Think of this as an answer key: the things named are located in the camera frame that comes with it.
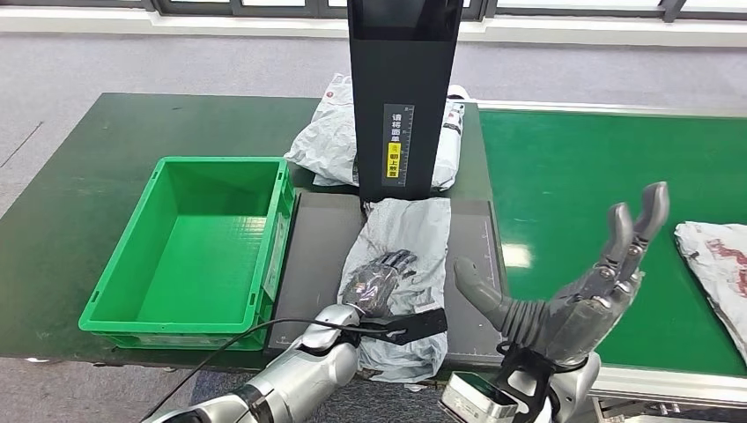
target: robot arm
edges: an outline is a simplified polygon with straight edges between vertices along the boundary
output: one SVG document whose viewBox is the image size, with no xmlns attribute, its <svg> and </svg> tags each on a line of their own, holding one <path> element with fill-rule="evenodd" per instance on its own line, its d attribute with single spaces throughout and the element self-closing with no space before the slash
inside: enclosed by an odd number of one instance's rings
<svg viewBox="0 0 747 423">
<path fill-rule="evenodd" d="M 669 215 L 666 182 L 644 189 L 641 210 L 633 224 L 627 204 L 613 205 L 608 215 L 610 240 L 600 259 L 549 301 L 511 299 L 486 284 L 475 264 L 456 259 L 457 289 L 507 339 L 499 345 L 505 358 L 495 380 L 452 376 L 441 402 L 456 419 L 488 422 L 500 421 L 500 416 L 524 423 L 535 421 L 548 404 L 558 423 L 573 415 L 599 373 L 601 361 L 594 350 L 640 288 L 643 275 L 638 266 Z"/>
<path fill-rule="evenodd" d="M 404 345 L 447 329 L 443 308 L 415 315 L 369 318 L 361 317 L 360 308 L 334 304 L 322 310 L 315 320 L 368 332 L 311 324 L 262 372 L 232 393 L 144 422 L 301 422 L 355 375 L 361 336 Z"/>
</svg>

